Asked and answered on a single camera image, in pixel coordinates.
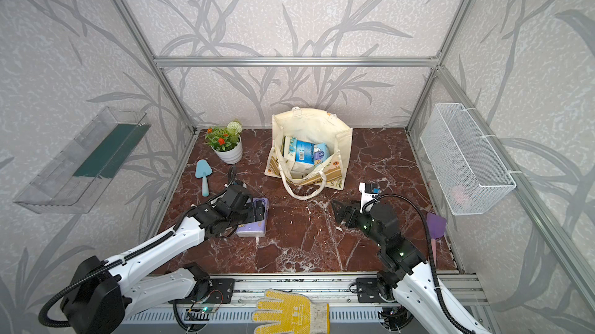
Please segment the purple tissue pack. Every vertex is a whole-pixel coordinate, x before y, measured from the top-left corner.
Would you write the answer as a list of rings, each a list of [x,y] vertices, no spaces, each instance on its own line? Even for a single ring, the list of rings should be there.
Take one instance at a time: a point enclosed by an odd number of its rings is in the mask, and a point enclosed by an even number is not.
[[[266,234],[268,211],[270,207],[267,198],[255,198],[251,202],[252,209],[244,223],[238,226],[236,234],[238,237],[263,237]]]

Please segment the cream floral canvas tote bag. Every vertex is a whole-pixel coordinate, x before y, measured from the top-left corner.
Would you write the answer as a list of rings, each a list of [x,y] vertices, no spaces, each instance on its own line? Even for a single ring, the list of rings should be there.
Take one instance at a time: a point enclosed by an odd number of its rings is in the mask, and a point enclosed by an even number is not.
[[[282,180],[286,192],[306,201],[324,188],[344,189],[353,129],[320,109],[294,107],[272,117],[272,148],[264,174]]]

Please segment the green white tissue pack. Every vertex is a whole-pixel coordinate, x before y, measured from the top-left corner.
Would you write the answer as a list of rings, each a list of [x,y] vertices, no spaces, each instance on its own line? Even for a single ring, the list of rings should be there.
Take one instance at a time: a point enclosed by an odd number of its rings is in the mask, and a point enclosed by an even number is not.
[[[283,159],[291,171],[296,163],[297,140],[292,136],[285,136],[283,140]]]

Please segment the light blue cartoon tissue pack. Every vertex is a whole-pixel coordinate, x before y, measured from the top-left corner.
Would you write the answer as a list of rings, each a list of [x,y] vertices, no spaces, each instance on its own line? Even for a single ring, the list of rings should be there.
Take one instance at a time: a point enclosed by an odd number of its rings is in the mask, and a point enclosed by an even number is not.
[[[330,157],[330,152],[325,143],[318,143],[313,146],[312,150],[313,164],[319,165]]]

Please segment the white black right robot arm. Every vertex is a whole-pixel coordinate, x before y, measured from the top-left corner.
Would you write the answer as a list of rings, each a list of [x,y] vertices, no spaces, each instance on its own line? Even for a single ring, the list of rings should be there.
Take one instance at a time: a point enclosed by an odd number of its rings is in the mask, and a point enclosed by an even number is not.
[[[424,227],[428,253],[421,252],[401,235],[398,218],[386,198],[410,205]],[[399,194],[375,195],[363,206],[331,201],[336,222],[358,229],[372,239],[386,270],[377,273],[380,296],[407,309],[429,333],[488,333],[440,281],[425,215],[415,203]]]

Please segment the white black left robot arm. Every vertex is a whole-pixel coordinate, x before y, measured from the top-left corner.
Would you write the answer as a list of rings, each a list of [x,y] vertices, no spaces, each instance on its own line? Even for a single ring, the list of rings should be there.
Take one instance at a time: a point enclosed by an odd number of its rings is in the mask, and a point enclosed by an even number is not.
[[[40,309],[48,328],[76,333],[111,333],[125,319],[165,302],[201,301],[213,292],[211,278],[197,264],[158,277],[151,273],[186,250],[262,221],[266,208],[240,183],[201,205],[192,205],[172,227],[137,247],[101,261],[83,261],[71,283]]]

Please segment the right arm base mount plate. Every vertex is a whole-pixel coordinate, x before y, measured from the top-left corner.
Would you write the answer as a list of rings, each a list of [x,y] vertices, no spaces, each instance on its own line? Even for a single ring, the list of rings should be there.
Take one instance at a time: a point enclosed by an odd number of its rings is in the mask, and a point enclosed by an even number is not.
[[[385,286],[377,278],[356,278],[348,287],[355,294],[359,303],[386,303]]]

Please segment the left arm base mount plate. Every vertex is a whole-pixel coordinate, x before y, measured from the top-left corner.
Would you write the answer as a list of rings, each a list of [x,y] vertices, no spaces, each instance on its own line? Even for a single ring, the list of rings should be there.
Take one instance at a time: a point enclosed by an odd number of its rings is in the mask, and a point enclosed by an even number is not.
[[[187,297],[191,302],[200,304],[229,304],[232,299],[236,280],[233,278],[215,278],[199,281]]]

